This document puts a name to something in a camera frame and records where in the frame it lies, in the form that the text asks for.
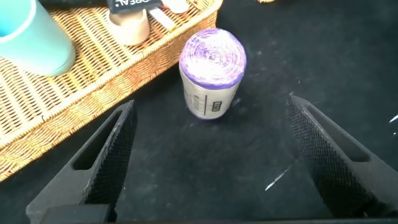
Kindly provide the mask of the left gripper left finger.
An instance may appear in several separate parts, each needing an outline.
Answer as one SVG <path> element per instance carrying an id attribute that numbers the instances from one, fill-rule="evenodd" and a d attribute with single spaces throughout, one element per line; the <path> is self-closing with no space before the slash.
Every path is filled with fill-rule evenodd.
<path id="1" fill-rule="evenodd" d="M 26 208 L 31 223 L 107 223 L 124 185 L 137 127 L 134 101 L 116 108 Z"/>

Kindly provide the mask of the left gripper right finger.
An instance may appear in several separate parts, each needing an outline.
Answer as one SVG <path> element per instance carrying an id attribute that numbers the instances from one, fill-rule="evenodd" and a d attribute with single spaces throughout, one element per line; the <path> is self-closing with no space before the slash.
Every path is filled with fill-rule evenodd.
<path id="1" fill-rule="evenodd" d="M 285 104 L 298 149 L 334 216 L 397 217 L 397 171 L 309 101 L 290 94 Z"/>

